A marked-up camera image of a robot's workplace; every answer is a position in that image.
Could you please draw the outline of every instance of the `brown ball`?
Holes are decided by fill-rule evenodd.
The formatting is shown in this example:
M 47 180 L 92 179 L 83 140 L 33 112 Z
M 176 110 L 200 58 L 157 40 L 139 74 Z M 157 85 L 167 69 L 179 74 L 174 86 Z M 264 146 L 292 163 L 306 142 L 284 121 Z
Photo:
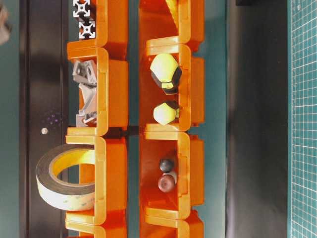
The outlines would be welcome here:
M 175 188 L 175 179 L 172 175 L 163 175 L 158 180 L 158 187 L 162 192 L 171 192 Z

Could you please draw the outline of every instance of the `screw head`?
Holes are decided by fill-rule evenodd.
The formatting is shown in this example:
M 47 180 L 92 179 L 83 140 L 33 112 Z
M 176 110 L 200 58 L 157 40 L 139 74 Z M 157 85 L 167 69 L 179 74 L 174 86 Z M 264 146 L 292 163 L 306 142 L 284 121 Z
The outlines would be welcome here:
M 49 132 L 49 130 L 46 127 L 43 127 L 41 130 L 42 135 L 46 135 Z

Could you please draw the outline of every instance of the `roll of tape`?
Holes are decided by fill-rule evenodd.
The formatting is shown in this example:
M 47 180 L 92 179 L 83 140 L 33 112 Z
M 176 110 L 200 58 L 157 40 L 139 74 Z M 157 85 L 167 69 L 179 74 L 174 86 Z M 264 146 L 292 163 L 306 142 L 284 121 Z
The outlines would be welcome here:
M 36 166 L 40 196 L 49 205 L 66 211 L 83 211 L 94 207 L 95 184 L 61 181 L 58 174 L 78 164 L 95 164 L 93 146 L 65 144 L 50 150 Z

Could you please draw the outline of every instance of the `orange plastic bin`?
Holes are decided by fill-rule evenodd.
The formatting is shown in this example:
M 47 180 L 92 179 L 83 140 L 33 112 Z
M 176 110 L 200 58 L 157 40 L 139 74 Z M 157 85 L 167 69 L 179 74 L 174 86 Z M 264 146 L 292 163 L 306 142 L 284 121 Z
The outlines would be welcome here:
M 111 59 L 124 60 L 128 43 L 128 0 L 91 0 L 96 9 L 96 38 L 69 42 L 67 51 L 104 47 Z
M 159 161 L 176 153 L 177 184 L 164 193 Z M 204 203 L 204 142 L 184 132 L 144 132 L 140 135 L 140 206 L 145 215 L 184 220 L 192 206 Z
M 167 0 L 142 0 L 139 6 L 140 48 L 186 44 L 197 51 L 205 36 L 204 0 L 178 0 L 171 14 Z
M 151 77 L 150 66 L 161 53 L 172 54 L 182 69 L 178 94 L 166 95 Z M 146 48 L 140 64 L 140 127 L 146 131 L 188 131 L 205 121 L 205 62 L 193 57 L 187 45 L 171 45 Z M 180 106 L 179 119 L 168 125 L 154 120 L 154 108 L 168 100 Z
M 126 238 L 127 224 L 125 212 L 112 213 L 100 226 L 86 225 L 66 221 L 66 228 L 79 232 L 79 237 L 86 238 Z
M 186 220 L 145 216 L 140 213 L 140 238 L 204 238 L 204 223 L 192 210 Z
M 109 127 L 126 130 L 129 121 L 129 70 L 126 61 L 109 59 L 103 48 L 89 48 L 68 52 L 68 59 L 94 60 L 97 64 L 97 125 L 96 127 L 69 127 L 68 135 L 98 135 Z M 80 108 L 83 98 L 80 94 Z
M 66 222 L 101 225 L 107 215 L 127 206 L 127 149 L 125 138 L 66 136 L 67 144 L 95 146 L 95 166 L 80 165 L 79 182 L 95 182 L 95 206 L 92 210 L 66 212 Z

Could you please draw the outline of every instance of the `green cutting mat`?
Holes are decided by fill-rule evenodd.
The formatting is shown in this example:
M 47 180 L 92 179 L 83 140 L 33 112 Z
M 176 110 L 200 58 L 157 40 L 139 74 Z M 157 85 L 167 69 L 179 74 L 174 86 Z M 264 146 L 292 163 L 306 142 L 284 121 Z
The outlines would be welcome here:
M 291 0 L 289 237 L 317 238 L 317 0 Z

